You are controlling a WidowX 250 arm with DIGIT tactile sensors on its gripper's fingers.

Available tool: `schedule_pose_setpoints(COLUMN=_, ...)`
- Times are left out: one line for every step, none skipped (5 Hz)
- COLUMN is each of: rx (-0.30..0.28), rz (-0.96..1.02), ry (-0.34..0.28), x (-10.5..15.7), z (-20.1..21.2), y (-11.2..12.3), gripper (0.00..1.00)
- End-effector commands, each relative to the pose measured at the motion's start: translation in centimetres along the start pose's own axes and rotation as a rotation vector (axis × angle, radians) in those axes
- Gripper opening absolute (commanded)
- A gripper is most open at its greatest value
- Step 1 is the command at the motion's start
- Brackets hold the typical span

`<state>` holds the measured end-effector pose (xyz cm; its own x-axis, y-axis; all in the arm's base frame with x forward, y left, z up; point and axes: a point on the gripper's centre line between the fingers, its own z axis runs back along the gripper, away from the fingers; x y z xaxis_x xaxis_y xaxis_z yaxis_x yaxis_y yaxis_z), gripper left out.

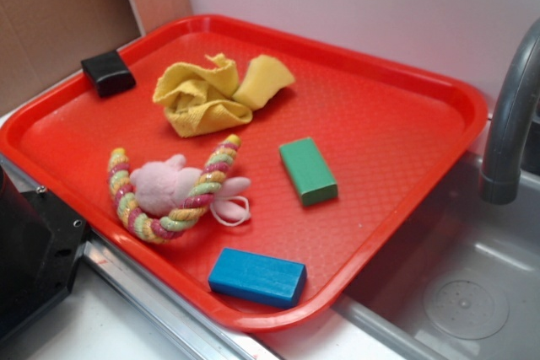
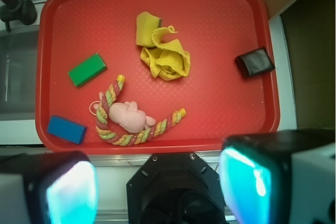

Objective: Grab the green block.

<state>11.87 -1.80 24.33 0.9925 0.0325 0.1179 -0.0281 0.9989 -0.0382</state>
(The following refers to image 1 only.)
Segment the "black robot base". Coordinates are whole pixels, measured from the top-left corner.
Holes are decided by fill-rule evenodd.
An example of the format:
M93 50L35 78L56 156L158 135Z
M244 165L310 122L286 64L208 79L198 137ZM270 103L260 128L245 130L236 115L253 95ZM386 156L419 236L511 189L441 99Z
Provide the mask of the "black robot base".
M89 226L51 191L19 191L1 171L1 343L73 289Z

